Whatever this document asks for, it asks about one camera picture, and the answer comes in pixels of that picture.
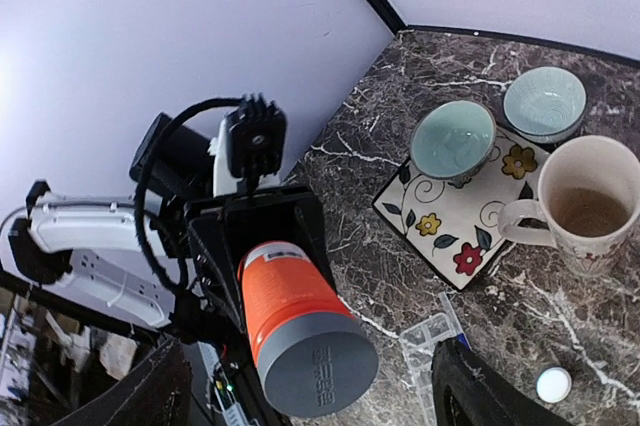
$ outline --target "clear plastic box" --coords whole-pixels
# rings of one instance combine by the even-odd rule
[[[469,347],[449,298],[445,293],[440,293],[439,298],[442,303],[442,312],[430,316],[400,334],[402,353],[409,367],[426,426],[437,426],[431,382],[431,361],[436,344],[448,338],[458,337],[459,341]]]

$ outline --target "floral trivet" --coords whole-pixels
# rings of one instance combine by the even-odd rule
[[[488,163],[465,184],[429,179],[407,159],[373,207],[436,274],[461,291],[505,246],[498,212],[507,203],[534,197],[547,157],[499,127]]]

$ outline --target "orange can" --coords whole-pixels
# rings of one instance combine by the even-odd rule
[[[378,355],[299,246],[274,241],[240,270],[253,359],[267,400],[292,416],[331,414],[358,399]]]

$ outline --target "bowl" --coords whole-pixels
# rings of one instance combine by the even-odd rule
[[[545,66],[518,76],[504,97],[504,115],[511,126],[534,143],[557,143],[580,126],[587,93],[569,71]]]
[[[487,162],[495,139],[496,122],[487,108],[452,101],[420,121],[411,138],[411,160],[431,179],[462,185]]]

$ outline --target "dark marble table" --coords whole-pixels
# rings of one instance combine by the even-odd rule
[[[542,65],[574,72],[588,94],[583,134],[640,152],[640,72],[577,53],[448,33],[401,33],[293,171],[325,206],[339,290],[380,354],[380,372],[354,405],[300,425],[423,425],[398,333],[450,293],[475,351],[535,398],[548,365],[570,371],[571,395],[550,409],[579,426],[640,425],[640,229],[610,276],[580,280],[554,250],[515,246],[490,275],[454,294],[371,208],[407,156],[411,131],[435,106],[470,99],[502,116],[504,92]]]

